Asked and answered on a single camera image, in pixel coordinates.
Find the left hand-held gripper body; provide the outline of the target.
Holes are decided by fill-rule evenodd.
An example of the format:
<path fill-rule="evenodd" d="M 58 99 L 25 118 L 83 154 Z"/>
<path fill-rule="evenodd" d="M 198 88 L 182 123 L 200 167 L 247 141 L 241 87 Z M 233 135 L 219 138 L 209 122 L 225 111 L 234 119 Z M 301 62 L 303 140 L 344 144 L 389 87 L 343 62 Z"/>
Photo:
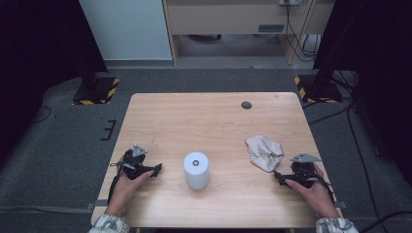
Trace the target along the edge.
<path fill-rule="evenodd" d="M 122 158 L 122 170 L 131 180 L 135 180 L 142 174 L 154 169 L 154 167 L 145 166 L 143 164 L 147 152 L 147 150 L 134 144 L 131 149 L 124 153 Z"/>

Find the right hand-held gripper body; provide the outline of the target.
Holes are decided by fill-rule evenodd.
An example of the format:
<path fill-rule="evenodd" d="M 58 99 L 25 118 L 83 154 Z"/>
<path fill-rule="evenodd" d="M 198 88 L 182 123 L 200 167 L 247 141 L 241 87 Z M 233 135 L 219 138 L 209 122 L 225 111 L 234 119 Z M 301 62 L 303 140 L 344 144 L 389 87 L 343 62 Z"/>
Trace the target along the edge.
<path fill-rule="evenodd" d="M 320 162 L 321 159 L 308 153 L 300 153 L 291 158 L 293 174 L 291 181 L 309 188 L 314 182 L 320 182 L 322 178 L 316 173 L 314 163 Z"/>

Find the beige cloth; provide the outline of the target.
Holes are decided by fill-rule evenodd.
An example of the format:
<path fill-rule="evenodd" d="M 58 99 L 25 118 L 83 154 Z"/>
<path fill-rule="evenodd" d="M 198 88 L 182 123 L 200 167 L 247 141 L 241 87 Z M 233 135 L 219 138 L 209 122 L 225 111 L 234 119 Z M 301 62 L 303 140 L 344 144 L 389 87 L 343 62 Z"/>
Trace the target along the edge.
<path fill-rule="evenodd" d="M 282 146 L 262 135 L 256 135 L 245 141 L 250 161 L 261 170 L 270 173 L 284 157 Z"/>

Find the white cylinder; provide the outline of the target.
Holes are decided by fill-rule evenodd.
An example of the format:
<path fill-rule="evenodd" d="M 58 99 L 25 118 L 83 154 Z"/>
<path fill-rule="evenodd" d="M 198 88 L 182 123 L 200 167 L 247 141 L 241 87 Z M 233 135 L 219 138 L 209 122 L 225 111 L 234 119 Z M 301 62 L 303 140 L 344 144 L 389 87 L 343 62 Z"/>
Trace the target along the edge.
<path fill-rule="evenodd" d="M 187 185 L 193 190 L 204 189 L 210 181 L 209 159 L 200 151 L 186 155 L 184 162 L 185 179 Z"/>

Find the person's right hand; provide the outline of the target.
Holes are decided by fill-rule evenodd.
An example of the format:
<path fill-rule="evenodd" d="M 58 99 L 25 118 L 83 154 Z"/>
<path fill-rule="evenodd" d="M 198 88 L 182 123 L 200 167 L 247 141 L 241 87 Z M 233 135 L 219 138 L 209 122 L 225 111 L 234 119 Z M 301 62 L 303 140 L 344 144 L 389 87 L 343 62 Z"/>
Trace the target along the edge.
<path fill-rule="evenodd" d="M 340 217 L 334 207 L 334 202 L 329 197 L 327 188 L 321 183 L 315 182 L 310 188 L 306 188 L 293 180 L 286 180 L 286 183 L 293 191 L 303 197 L 319 218 Z"/>

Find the person's left hand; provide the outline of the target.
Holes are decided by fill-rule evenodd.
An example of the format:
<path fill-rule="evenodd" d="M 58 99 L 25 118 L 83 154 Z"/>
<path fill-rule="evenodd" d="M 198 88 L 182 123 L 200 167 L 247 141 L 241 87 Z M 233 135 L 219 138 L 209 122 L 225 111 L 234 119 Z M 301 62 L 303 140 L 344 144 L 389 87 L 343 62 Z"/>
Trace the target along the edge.
<path fill-rule="evenodd" d="M 107 215 L 121 216 L 124 208 L 132 199 L 137 189 L 153 174 L 153 171 L 148 171 L 135 180 L 130 180 L 122 169 L 119 169 L 119 171 L 120 175 L 118 181 L 113 189 L 111 200 L 105 211 Z"/>

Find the black floor tape marks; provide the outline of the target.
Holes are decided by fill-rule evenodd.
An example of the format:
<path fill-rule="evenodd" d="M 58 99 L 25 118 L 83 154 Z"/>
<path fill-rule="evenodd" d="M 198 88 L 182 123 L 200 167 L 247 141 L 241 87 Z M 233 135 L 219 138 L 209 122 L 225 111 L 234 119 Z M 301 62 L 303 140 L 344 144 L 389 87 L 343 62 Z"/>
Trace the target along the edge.
<path fill-rule="evenodd" d="M 107 133 L 107 135 L 104 138 L 101 138 L 100 141 L 110 141 L 112 138 L 117 121 L 115 119 L 110 119 L 108 120 L 108 122 L 111 124 L 111 126 L 104 128 L 104 131 Z"/>

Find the striped black stand base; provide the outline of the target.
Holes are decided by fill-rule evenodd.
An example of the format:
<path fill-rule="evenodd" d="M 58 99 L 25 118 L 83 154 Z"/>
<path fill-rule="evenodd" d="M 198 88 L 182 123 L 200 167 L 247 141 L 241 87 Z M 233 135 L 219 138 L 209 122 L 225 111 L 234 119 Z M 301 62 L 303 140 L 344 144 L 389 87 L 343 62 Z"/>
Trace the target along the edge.
<path fill-rule="evenodd" d="M 108 104 L 118 87 L 120 80 L 115 77 L 94 76 L 82 83 L 73 97 L 74 105 Z"/>
<path fill-rule="evenodd" d="M 334 83 L 318 84 L 316 75 L 298 75 L 293 78 L 304 103 L 339 103 L 342 95 Z"/>

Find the white panel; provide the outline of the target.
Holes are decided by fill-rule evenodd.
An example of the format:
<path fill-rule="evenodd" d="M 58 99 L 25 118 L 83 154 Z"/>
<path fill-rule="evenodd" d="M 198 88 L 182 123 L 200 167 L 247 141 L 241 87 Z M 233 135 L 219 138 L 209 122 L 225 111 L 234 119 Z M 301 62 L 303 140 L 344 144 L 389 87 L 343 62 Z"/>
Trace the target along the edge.
<path fill-rule="evenodd" d="M 105 60 L 171 60 L 162 0 L 80 0 Z"/>

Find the black curtain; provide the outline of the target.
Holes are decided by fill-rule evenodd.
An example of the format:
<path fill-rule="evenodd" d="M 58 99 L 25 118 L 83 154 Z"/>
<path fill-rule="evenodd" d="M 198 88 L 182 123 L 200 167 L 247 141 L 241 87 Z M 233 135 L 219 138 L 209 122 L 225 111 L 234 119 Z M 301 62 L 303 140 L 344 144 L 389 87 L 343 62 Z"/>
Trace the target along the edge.
<path fill-rule="evenodd" d="M 359 75 L 360 114 L 412 185 L 412 0 L 335 0 L 314 67 Z"/>
<path fill-rule="evenodd" d="M 106 70 L 80 0 L 0 0 L 0 164 L 49 87 Z"/>

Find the gray desk label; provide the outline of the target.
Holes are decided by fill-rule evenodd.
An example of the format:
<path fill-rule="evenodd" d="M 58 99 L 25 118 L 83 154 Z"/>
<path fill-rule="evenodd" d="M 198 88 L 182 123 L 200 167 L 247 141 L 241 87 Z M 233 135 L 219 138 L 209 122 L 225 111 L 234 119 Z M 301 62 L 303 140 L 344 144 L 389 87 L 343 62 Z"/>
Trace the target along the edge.
<path fill-rule="evenodd" d="M 258 33 L 282 33 L 285 28 L 284 24 L 260 24 Z"/>

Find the light wooden desk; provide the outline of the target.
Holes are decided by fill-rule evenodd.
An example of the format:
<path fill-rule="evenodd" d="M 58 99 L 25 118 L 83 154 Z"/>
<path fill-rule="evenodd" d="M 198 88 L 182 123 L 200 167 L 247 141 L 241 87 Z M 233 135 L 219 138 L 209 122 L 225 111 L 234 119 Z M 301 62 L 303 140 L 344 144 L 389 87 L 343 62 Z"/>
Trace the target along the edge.
<path fill-rule="evenodd" d="M 274 34 L 289 64 L 297 59 L 306 35 L 322 34 L 336 0 L 302 0 L 279 6 L 279 0 L 162 0 L 172 56 L 183 35 Z M 258 33 L 260 24 L 284 24 L 282 33 Z"/>

